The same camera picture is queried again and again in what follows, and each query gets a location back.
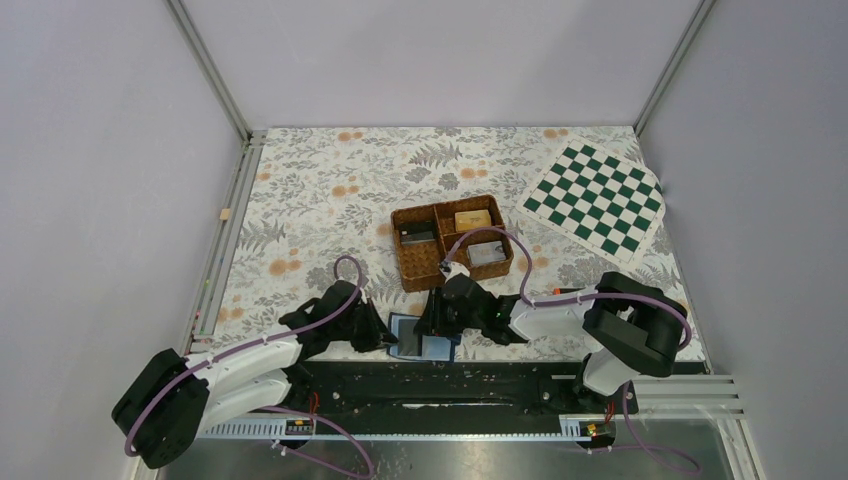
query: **white wall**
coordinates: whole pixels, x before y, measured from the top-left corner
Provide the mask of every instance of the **white wall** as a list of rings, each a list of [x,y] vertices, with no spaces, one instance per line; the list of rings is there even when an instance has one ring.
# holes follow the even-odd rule
[[[187,0],[247,122],[633,124],[698,0]]]
[[[161,1],[0,6],[0,477],[113,480],[238,141]]]
[[[844,0],[718,2],[642,139],[769,479],[848,474],[846,45]]]

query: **floral pattern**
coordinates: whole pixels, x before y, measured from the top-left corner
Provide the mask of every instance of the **floral pattern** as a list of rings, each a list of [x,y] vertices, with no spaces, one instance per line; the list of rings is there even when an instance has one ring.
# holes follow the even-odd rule
[[[213,346],[255,336],[284,313],[333,282],[333,261],[359,259],[366,293],[383,319],[390,312],[420,314],[426,292],[406,293],[394,252],[390,215],[399,208],[493,194],[507,229],[533,256],[528,284],[534,295],[598,281],[612,263],[515,210],[527,183],[558,154],[569,135],[580,135],[637,162],[642,153],[630,127],[587,128],[279,128],[268,132],[238,246],[218,315]],[[510,274],[481,284],[518,292],[527,262],[515,257]],[[351,265],[344,278],[354,280]],[[688,305],[664,228],[641,266],[643,283]],[[579,361],[600,346],[588,335],[542,337],[527,344],[495,345],[466,330],[456,359],[463,361]],[[320,358],[385,359],[332,344]],[[678,355],[704,360],[700,336]]]

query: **green checkered mat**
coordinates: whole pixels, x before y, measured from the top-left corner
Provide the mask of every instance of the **green checkered mat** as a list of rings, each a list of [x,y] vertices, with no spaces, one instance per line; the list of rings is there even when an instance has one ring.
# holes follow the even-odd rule
[[[653,172],[579,137],[569,139],[516,208],[628,270],[639,266],[665,214]]]

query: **small wooden piece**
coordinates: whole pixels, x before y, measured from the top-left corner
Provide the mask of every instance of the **small wooden piece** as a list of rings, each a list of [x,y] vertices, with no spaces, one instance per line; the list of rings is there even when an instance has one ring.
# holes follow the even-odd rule
[[[456,212],[454,214],[457,232],[467,232],[478,227],[491,227],[492,216],[488,210],[474,210],[471,212]]]

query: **purple cable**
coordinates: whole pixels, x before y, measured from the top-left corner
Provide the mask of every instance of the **purple cable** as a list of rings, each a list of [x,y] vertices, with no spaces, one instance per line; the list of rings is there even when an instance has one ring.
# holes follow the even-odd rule
[[[642,437],[640,437],[636,433],[636,430],[633,428],[633,424],[630,422],[630,414],[627,413],[627,390],[630,388],[631,383],[632,382],[628,381],[626,384],[624,384],[624,388],[621,391],[621,404],[623,405],[622,414],[624,415],[624,423],[627,424],[627,429],[630,430],[630,435],[633,435],[633,440],[636,440],[636,443],[639,444],[639,447],[642,448],[643,450],[645,450],[645,453],[647,453],[651,458],[653,458],[655,462],[659,463],[660,465],[662,465],[665,468],[674,470],[675,472],[682,473],[682,474],[685,474],[685,475],[691,475],[693,477],[698,476],[701,473],[703,473],[704,469],[701,467],[701,464],[698,463],[697,460],[692,458],[692,456],[690,456],[686,452],[683,452],[682,450],[678,450],[676,448],[661,447],[661,446],[658,446],[658,445],[647,445],[645,443],[645,441],[642,440]],[[636,445],[629,445],[629,447],[635,448]],[[686,460],[687,462],[691,463],[692,465],[694,465],[695,469],[694,470],[687,470],[685,468],[681,468],[681,467],[672,465],[672,464],[666,462],[665,460],[663,460],[662,458],[658,457],[656,454],[654,454],[653,450],[656,450],[658,452],[666,452],[666,453],[672,453],[674,455],[677,455],[677,456],[683,458],[684,460]]]
[[[533,305],[535,307],[557,307],[557,306],[563,306],[563,305],[572,305],[572,304],[575,304],[575,303],[578,302],[578,299],[576,297],[575,298],[566,298],[566,299],[563,299],[563,300],[549,300],[547,302],[533,302],[532,300],[530,300],[530,298],[527,296],[527,292],[526,292],[527,291],[527,281],[530,280],[530,272],[533,270],[533,259],[530,258],[530,252],[527,250],[527,247],[525,247],[524,244],[521,243],[521,241],[519,241],[514,235],[512,235],[511,233],[509,233],[505,230],[497,228],[497,227],[480,227],[480,228],[475,228],[474,230],[470,230],[470,231],[466,232],[465,235],[459,237],[459,240],[457,240],[456,243],[453,244],[453,247],[450,249],[448,254],[445,256],[445,261],[449,262],[449,261],[451,261],[451,259],[453,259],[454,255],[456,255],[457,250],[459,250],[459,247],[462,246],[463,242],[465,242],[465,240],[467,240],[469,236],[471,236],[474,233],[482,232],[482,231],[486,231],[486,230],[498,232],[498,233],[501,233],[503,235],[506,235],[510,240],[512,240],[513,242],[515,242],[516,245],[518,245],[518,248],[520,248],[522,252],[524,252],[524,256],[527,258],[527,271],[524,273],[524,278],[521,280],[521,289],[519,291],[519,293],[521,295],[521,300],[523,300],[524,303],[526,303],[528,305]],[[681,315],[680,312],[678,312],[674,308],[672,308],[669,305],[666,305],[665,303],[662,303],[658,300],[654,300],[653,298],[646,297],[644,295],[634,295],[634,294],[630,294],[630,293],[593,293],[593,294],[590,294],[590,295],[586,295],[585,297],[581,297],[579,300],[582,302],[583,300],[595,300],[595,299],[630,300],[630,301],[634,301],[634,302],[646,303],[648,305],[653,305],[655,307],[661,308],[661,309],[665,310],[666,312],[672,314],[674,316],[674,318],[676,318],[680,322],[680,324],[683,325],[683,331],[684,331],[685,335],[683,336],[683,341],[680,342],[680,346],[677,348],[677,350],[678,351],[683,350],[683,348],[685,348],[686,345],[689,345],[689,342],[692,340],[692,328],[689,326],[689,323],[686,321],[686,317]],[[645,453],[647,453],[651,458],[653,458],[654,461],[656,461],[657,463],[659,463],[660,465],[662,465],[666,468],[670,468],[671,470],[674,470],[674,471],[680,472],[680,473],[684,473],[686,475],[693,475],[693,476],[700,475],[701,472],[703,471],[703,469],[701,468],[701,465],[698,463],[697,460],[692,458],[686,452],[683,452],[682,450],[670,448],[670,447],[662,447],[662,446],[659,446],[659,445],[648,445],[642,440],[641,437],[639,437],[638,434],[636,434],[636,431],[633,429],[633,425],[630,422],[630,416],[627,414],[627,389],[630,386],[630,383],[631,382],[627,382],[627,384],[626,384],[626,386],[623,390],[624,397],[622,399],[622,404],[624,405],[624,407],[623,407],[624,423],[627,424],[627,428],[630,430],[630,434],[633,435],[633,439],[636,440],[636,443],[638,445],[625,445],[623,447],[614,447],[613,450],[633,450],[633,449],[641,448],[642,450],[645,450]],[[695,466],[695,470],[686,470],[686,469],[671,465],[671,464],[665,462],[663,459],[656,456],[653,453],[654,450],[659,451],[659,452],[663,452],[663,451],[669,452],[669,453],[678,455],[681,458],[685,459],[686,461],[692,463]]]
[[[651,297],[646,297],[644,295],[634,295],[634,294],[630,294],[630,293],[600,293],[599,292],[599,293],[593,293],[593,294],[590,294],[590,295],[586,295],[585,297],[580,297],[580,298],[574,297],[574,298],[565,298],[565,299],[562,299],[562,300],[548,300],[547,302],[533,302],[530,299],[530,297],[527,296],[527,281],[530,280],[530,272],[533,270],[533,259],[530,258],[530,252],[527,250],[527,247],[525,247],[524,244],[521,243],[515,236],[513,236],[511,233],[509,233],[505,230],[502,230],[498,227],[479,227],[479,228],[475,228],[474,230],[470,230],[470,231],[466,232],[465,235],[459,237],[459,240],[457,240],[456,243],[453,244],[453,247],[450,249],[448,254],[445,255],[445,261],[450,262],[453,259],[454,255],[456,255],[457,250],[459,250],[459,247],[462,246],[462,244],[465,242],[465,240],[468,239],[468,237],[470,237],[471,235],[473,235],[477,232],[483,232],[483,231],[487,231],[487,230],[492,231],[492,232],[498,232],[500,234],[506,235],[510,240],[512,240],[513,242],[515,242],[516,245],[518,245],[518,248],[520,248],[522,252],[524,252],[524,257],[527,258],[527,271],[524,272],[524,278],[521,280],[521,287],[520,287],[520,290],[519,290],[519,294],[521,295],[521,300],[523,300],[524,303],[526,303],[527,305],[533,305],[534,307],[560,307],[560,306],[564,306],[564,305],[573,305],[575,303],[582,302],[583,300],[602,300],[602,299],[630,300],[630,301],[635,301],[635,302],[641,302],[641,303],[645,303],[645,304],[648,304],[648,305],[651,305],[651,306],[665,310],[666,312],[668,312],[672,316],[674,316],[674,318],[676,318],[677,321],[679,321],[681,325],[683,325],[683,332],[684,332],[683,341],[680,342],[680,345],[677,347],[678,351],[683,350],[687,345],[689,345],[689,342],[692,341],[692,327],[689,326],[689,322],[686,321],[686,317],[681,315],[680,312],[678,312],[677,310],[675,310],[671,306],[666,305],[665,303],[660,302],[658,300],[654,300]]]
[[[338,317],[343,311],[345,311],[347,309],[347,307],[349,307],[353,303],[353,301],[359,295],[359,292],[362,290],[362,287],[365,285],[365,276],[362,274],[362,267],[359,265],[359,262],[350,255],[342,255],[341,257],[336,259],[336,263],[333,264],[333,274],[336,276],[336,278],[339,278],[339,263],[342,260],[350,260],[351,262],[353,262],[353,265],[356,267],[357,279],[356,279],[356,289],[353,291],[353,294],[350,297],[348,297],[347,301],[345,301],[345,303],[343,303],[342,306],[338,308],[338,310],[327,315],[326,317],[322,318],[321,320],[318,320],[315,323],[311,323],[309,325],[305,325],[305,326],[300,327],[300,328],[295,328],[294,330],[289,330],[288,332],[282,332],[282,333],[278,333],[276,335],[271,335],[267,338],[267,340],[257,338],[256,340],[244,343],[242,345],[235,346],[233,348],[230,348],[229,350],[224,350],[223,352],[219,353],[218,355],[215,355],[214,357],[212,357],[212,363],[219,362],[219,361],[229,357],[230,355],[234,355],[234,354],[241,352],[243,350],[247,350],[248,348],[252,348],[252,347],[255,347],[257,345],[262,345],[265,341],[279,340],[281,338],[290,337],[292,335],[297,335],[299,333],[303,333],[307,330],[312,330],[313,328],[318,328],[321,325],[324,325],[325,323],[330,322],[333,319],[335,319],[336,317]],[[204,361],[198,363],[197,365],[189,368],[188,370],[184,371],[183,373],[177,375],[176,377],[174,377],[173,380],[168,382],[168,384],[165,385],[165,387],[162,390],[160,390],[159,393],[157,393],[153,397],[152,400],[150,400],[150,402],[147,404],[147,406],[144,407],[144,410],[141,411],[141,414],[135,420],[135,423],[133,423],[133,426],[132,426],[132,428],[130,428],[129,433],[127,433],[127,441],[124,442],[124,453],[126,453],[127,456],[130,456],[130,457],[138,456],[138,452],[133,450],[133,447],[132,447],[133,440],[135,440],[135,436],[138,434],[138,429],[141,428],[141,425],[144,423],[144,421],[147,419],[147,417],[150,416],[150,412],[152,412],[153,409],[156,408],[156,405],[159,405],[159,402],[161,402],[162,399],[165,398],[165,395],[167,395],[168,392],[173,390],[174,387],[179,385],[180,382],[182,382],[183,380],[185,380],[189,376],[194,375],[194,373],[199,371],[200,369],[208,367],[208,366],[209,366],[209,361],[204,360]]]
[[[330,420],[327,420],[326,418],[320,417],[318,415],[313,415],[311,413],[298,412],[297,410],[289,410],[288,408],[283,408],[283,407],[264,407],[264,408],[262,408],[262,410],[267,410],[269,412],[277,412],[277,413],[288,413],[288,414],[291,414],[291,415],[299,415],[299,416],[311,418],[312,420],[315,420],[316,422],[321,422],[321,423],[329,426],[333,430],[342,434],[345,438],[347,438],[350,441],[350,443],[353,444],[354,447],[356,447],[357,450],[359,450],[359,453],[361,453],[363,458],[365,458],[365,464],[368,465],[368,473],[365,474],[365,473],[351,472],[351,471],[345,470],[341,467],[337,467],[330,462],[321,460],[320,458],[313,457],[312,455],[308,455],[308,454],[303,453],[303,452],[298,451],[298,450],[285,449],[284,451],[293,453],[294,455],[297,455],[298,457],[309,460],[310,462],[315,462],[318,465],[327,467],[330,470],[334,470],[336,472],[341,473],[342,475],[347,475],[347,476],[350,476],[350,477],[361,478],[361,479],[368,479],[368,478],[371,478],[374,475],[376,475],[377,472],[374,470],[374,462],[371,461],[371,457],[368,456],[368,453],[365,451],[365,448],[362,446],[362,444],[359,443],[355,438],[353,438],[353,435],[351,435],[350,433],[345,431],[345,429],[343,429],[342,427],[331,422]]]

